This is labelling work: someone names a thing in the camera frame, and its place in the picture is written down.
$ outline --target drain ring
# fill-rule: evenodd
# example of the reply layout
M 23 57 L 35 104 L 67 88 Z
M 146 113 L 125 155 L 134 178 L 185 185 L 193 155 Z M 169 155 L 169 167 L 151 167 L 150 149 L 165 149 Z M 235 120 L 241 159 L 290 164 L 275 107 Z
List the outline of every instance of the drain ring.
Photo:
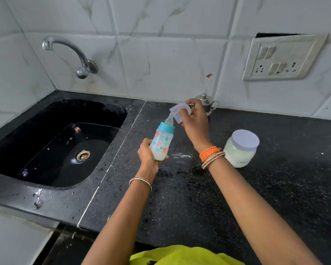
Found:
M 91 155 L 90 151 L 88 150 L 83 150 L 80 151 L 77 156 L 76 156 L 76 160 L 78 161 L 84 161 L 86 160 L 89 156 Z

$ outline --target faucet spout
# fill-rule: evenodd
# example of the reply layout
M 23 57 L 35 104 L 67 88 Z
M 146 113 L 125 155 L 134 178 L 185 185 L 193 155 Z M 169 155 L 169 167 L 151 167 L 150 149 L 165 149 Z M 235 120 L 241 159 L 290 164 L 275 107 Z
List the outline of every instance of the faucet spout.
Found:
M 68 46 L 69 48 L 74 50 L 76 52 L 76 54 L 78 55 L 78 57 L 81 61 L 81 64 L 82 64 L 82 67 L 78 68 L 76 70 L 76 75 L 78 78 L 85 79 L 90 72 L 97 73 L 98 67 L 97 67 L 96 63 L 92 60 L 87 59 L 86 55 L 82 52 L 82 50 L 77 45 L 75 45 L 74 43 L 72 43 L 71 41 L 67 40 L 64 37 L 47 36 L 43 39 L 42 48 L 44 50 L 53 50 L 53 44 L 55 44 L 55 43 Z

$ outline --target person's left hand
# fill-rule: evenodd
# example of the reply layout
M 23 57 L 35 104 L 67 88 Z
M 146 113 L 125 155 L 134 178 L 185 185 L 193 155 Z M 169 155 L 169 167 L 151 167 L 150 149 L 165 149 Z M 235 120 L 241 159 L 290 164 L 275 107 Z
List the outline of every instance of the person's left hand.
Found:
M 152 142 L 151 139 L 145 138 L 141 143 L 137 153 L 141 160 L 141 167 L 145 167 L 146 169 L 149 169 L 152 175 L 155 176 L 158 172 L 158 164 L 160 164 L 162 161 L 158 161 L 154 159 L 153 153 L 150 149 L 151 142 Z

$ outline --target sink basin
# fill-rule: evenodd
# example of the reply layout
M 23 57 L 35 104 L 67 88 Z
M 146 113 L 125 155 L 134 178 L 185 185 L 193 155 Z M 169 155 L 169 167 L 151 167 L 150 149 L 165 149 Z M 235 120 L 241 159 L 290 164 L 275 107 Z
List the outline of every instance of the sink basin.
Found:
M 96 168 L 127 116 L 124 107 L 61 100 L 0 140 L 0 174 L 70 187 Z

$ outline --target yellow-green shirt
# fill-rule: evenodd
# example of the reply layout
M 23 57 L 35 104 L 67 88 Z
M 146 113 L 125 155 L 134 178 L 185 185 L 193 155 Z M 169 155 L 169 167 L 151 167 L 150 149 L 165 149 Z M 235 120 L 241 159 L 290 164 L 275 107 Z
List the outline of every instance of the yellow-green shirt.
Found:
M 129 265 L 147 265 L 149 261 L 157 261 L 157 265 L 244 265 L 226 254 L 214 254 L 201 247 L 172 245 L 140 252 L 130 257 Z

